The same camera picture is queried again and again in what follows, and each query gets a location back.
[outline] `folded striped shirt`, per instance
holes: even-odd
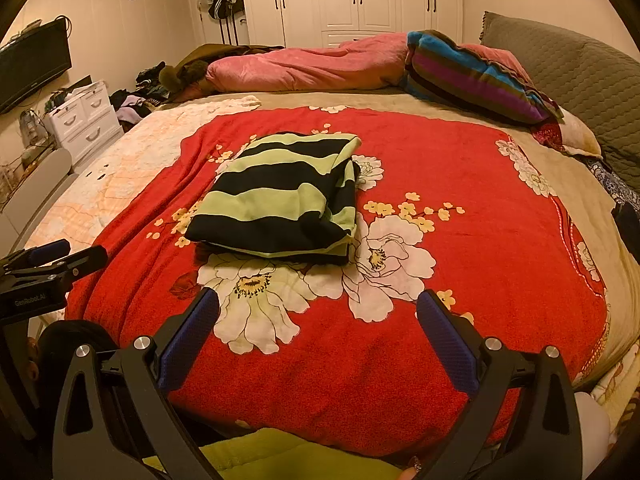
[[[185,234],[215,251],[348,262],[356,229],[350,134],[281,132],[255,140],[215,181]]]

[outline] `drawer handle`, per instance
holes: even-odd
[[[98,129],[95,131],[95,135],[87,135],[86,136],[86,140],[88,140],[89,142],[94,142],[95,139],[97,139],[98,137],[100,137],[100,128],[98,127]]]

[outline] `floral blanket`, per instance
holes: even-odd
[[[362,140],[350,263],[207,254],[186,240],[226,161],[287,130]],[[506,133],[478,124],[344,106],[218,117],[96,243],[110,264],[76,285],[67,317],[100,323],[121,345],[155,333],[202,286],[220,297],[173,402],[368,456],[425,450],[466,402],[415,319],[425,288],[510,348],[558,346],[572,378],[593,367],[608,326],[604,284],[555,191]]]

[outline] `white drawer cabinet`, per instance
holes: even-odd
[[[62,141],[62,147],[71,153],[74,165],[83,160],[95,148],[102,145],[119,129],[120,123],[113,108],[103,110],[86,128]]]
[[[60,146],[71,153],[74,168],[122,132],[104,82],[73,96],[47,114],[44,123]]]
[[[109,95],[104,85],[98,86],[87,94],[83,95],[80,100],[82,101],[82,108],[87,119],[99,117],[104,111],[111,106],[109,102]]]
[[[60,142],[86,126],[86,115],[80,98],[74,98],[45,117],[45,126]]]

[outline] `gray quilted blanket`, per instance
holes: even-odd
[[[482,44],[513,52],[536,86],[593,131],[606,161],[640,192],[640,63],[565,28],[484,14]]]

